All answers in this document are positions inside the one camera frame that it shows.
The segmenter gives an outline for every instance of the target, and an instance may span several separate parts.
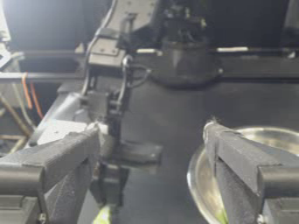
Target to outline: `metal bowl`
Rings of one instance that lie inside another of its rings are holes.
[[[299,133],[289,129],[273,127],[249,127],[237,129],[249,140],[287,150],[299,156]],[[211,173],[211,165],[205,150],[199,148],[191,159],[188,185],[200,213],[209,224],[220,224],[217,214],[223,212],[223,202],[216,179]]]

